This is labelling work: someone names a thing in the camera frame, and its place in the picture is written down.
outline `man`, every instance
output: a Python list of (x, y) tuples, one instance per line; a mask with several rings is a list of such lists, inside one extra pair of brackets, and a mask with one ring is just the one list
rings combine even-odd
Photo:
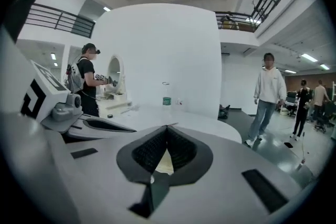
[(315, 88), (314, 91), (314, 115), (313, 115), (314, 129), (316, 128), (317, 118), (319, 117), (322, 111), (324, 97), (326, 97), (327, 101), (330, 102), (330, 99), (327, 95), (327, 91), (325, 87), (322, 86), (322, 80), (319, 80), (319, 85)]
[(278, 100), (280, 106), (283, 105), (287, 95), (286, 84), (278, 69), (274, 67), (273, 54), (264, 55), (265, 68), (259, 74), (256, 90), (254, 94), (254, 103), (258, 103), (257, 115), (248, 132), (246, 144), (252, 146), (258, 138), (265, 132), (265, 129), (272, 117)]
[[(300, 102), (299, 102), (299, 108), (296, 114), (296, 122), (295, 122), (295, 127), (294, 127), (294, 132), (293, 134), (290, 136), (290, 138), (295, 138), (296, 141), (299, 141), (302, 130), (303, 130), (303, 126), (306, 122), (306, 118), (307, 118), (307, 114), (308, 114), (308, 109), (310, 107), (310, 101), (312, 99), (312, 93), (311, 90), (309, 88), (307, 88), (307, 82), (306, 80), (302, 80), (301, 81), (301, 86), (302, 88), (298, 91), (298, 98), (300, 98)], [(299, 133), (296, 136), (296, 132), (298, 130), (300, 124), (300, 129), (299, 129)]]
[(96, 86), (108, 84), (108, 80), (95, 80), (92, 60), (97, 58), (100, 51), (92, 43), (87, 43), (82, 48), (82, 56), (77, 63), (79, 73), (85, 80), (83, 90), (77, 92), (81, 96), (81, 105), (84, 114), (99, 117), (98, 105), (96, 103)]

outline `backpack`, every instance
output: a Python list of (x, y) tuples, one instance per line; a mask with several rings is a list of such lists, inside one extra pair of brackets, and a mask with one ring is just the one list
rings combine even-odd
[(83, 59), (87, 58), (81, 58), (77, 63), (74, 63), (73, 65), (68, 65), (68, 83), (66, 83), (66, 87), (71, 91), (71, 93), (77, 93), (84, 88), (85, 79), (82, 78), (77, 65)]

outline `white table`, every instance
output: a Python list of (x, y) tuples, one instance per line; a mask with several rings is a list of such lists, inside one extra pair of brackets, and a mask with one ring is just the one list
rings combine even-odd
[[(104, 116), (105, 114), (106, 113), (101, 113), (101, 117), (107, 119), (107, 117)], [(177, 123), (176, 126), (179, 127), (216, 135), (238, 143), (241, 143), (242, 139), (236, 129), (224, 122), (173, 109), (165, 111), (162, 107), (156, 108), (142, 105), (138, 111), (128, 111), (126, 113), (117, 114), (108, 120), (137, 131), (154, 126)]]

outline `white hoodie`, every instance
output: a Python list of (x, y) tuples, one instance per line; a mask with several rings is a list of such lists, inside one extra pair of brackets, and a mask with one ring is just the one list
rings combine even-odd
[(279, 99), (285, 100), (286, 96), (286, 84), (280, 71), (275, 67), (271, 70), (263, 68), (258, 77), (254, 98), (276, 104)]

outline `white sneaker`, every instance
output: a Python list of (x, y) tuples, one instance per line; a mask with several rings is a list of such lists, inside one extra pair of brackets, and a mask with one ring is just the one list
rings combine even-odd
[(252, 147), (255, 141), (256, 141), (255, 139), (254, 140), (248, 139), (245, 141), (245, 143), (249, 145), (250, 147)]

